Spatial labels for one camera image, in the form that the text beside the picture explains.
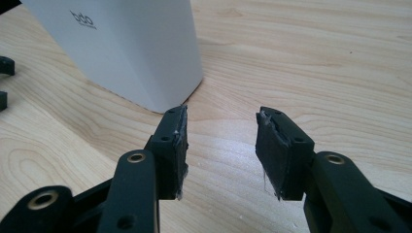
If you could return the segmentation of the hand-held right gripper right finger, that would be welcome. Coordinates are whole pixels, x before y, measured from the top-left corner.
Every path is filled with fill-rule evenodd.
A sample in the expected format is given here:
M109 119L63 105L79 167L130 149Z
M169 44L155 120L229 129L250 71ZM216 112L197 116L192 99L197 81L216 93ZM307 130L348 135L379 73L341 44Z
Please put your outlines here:
M261 107L256 116L256 154L275 196L287 201L301 200L305 166L312 160L314 141L281 111Z

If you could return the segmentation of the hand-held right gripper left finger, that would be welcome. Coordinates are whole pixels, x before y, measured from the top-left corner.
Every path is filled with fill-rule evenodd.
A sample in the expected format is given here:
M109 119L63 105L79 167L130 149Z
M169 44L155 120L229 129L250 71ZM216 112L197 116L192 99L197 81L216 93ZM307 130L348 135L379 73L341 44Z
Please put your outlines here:
M145 149L154 155L158 198L182 198L188 143L188 107L178 106L166 111Z

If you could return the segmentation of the white plastic storage container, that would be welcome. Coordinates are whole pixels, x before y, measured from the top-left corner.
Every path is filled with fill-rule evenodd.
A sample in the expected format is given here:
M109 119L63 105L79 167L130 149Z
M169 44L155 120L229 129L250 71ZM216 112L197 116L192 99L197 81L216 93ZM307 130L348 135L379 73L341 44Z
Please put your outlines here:
M20 0L87 78L156 113L203 78L189 0Z

